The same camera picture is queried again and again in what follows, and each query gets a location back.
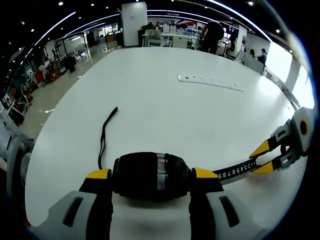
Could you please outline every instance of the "white pillar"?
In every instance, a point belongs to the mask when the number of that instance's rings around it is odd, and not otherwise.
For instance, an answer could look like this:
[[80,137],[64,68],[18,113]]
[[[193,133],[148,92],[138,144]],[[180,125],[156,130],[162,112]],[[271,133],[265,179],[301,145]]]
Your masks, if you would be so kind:
[[148,24],[147,4],[144,1],[122,4],[121,17],[124,46],[138,46],[138,30]]
[[241,50],[241,45],[242,45],[242,39],[243,37],[247,36],[247,29],[245,29],[243,26],[239,25],[239,34],[238,34],[238,38],[236,41],[236,50],[239,52]]

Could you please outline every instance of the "reflective floor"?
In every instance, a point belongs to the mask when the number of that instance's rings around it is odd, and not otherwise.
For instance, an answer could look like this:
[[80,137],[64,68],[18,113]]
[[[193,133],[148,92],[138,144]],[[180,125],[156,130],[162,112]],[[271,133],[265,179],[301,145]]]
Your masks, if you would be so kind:
[[102,50],[105,43],[90,47],[86,59],[79,61],[75,66],[74,72],[67,71],[56,81],[40,87],[32,93],[33,100],[28,107],[20,129],[23,130],[30,138],[37,140],[42,127],[46,123],[51,112],[67,91],[82,77],[92,66],[99,62],[114,50]]

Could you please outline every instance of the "person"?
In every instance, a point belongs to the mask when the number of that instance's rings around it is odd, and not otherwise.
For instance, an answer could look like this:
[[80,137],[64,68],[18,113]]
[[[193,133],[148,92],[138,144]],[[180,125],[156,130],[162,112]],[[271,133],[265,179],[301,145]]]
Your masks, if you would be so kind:
[[250,55],[255,59],[255,50],[253,49],[250,49]]
[[236,37],[234,35],[231,35],[229,40],[230,42],[226,46],[225,54],[229,58],[236,59],[236,55],[237,55]]
[[220,23],[209,22],[202,30],[204,39],[201,42],[202,50],[211,54],[217,53],[218,43],[224,37],[224,30]]
[[257,57],[258,61],[263,63],[263,65],[266,64],[267,61],[267,52],[264,48],[261,49],[261,55]]

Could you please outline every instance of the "white table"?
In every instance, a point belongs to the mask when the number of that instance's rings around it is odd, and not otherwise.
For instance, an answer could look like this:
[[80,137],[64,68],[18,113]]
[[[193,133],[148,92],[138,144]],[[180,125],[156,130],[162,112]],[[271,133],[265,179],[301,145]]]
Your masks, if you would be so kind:
[[[245,92],[180,82],[177,74],[237,83]],[[248,159],[294,114],[270,80],[226,58],[180,48],[114,51],[73,85],[43,126],[26,178],[32,225],[98,169],[102,125],[116,106],[106,129],[104,168],[128,153],[155,152],[179,156],[190,168],[222,169]],[[224,189],[243,201],[258,225],[272,229],[292,203],[305,166],[300,159],[287,170],[250,175]],[[116,194],[112,201],[111,239],[190,238],[189,196],[154,208],[132,207]]]

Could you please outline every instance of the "cable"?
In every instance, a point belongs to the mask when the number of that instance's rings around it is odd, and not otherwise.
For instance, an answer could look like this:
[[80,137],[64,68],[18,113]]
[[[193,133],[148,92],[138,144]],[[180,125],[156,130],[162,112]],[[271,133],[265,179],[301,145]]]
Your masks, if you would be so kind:
[[100,152],[99,152],[99,157],[98,157],[98,166],[99,166],[100,170],[102,170],[101,157],[106,149],[106,126],[107,126],[108,122],[110,121],[110,119],[116,114],[117,111],[118,111],[118,107],[116,106],[115,109],[113,109],[113,111],[110,113],[110,115],[108,116],[108,118],[106,119],[106,121],[104,122],[104,124],[102,126],[102,134],[101,134],[101,138],[100,138]]

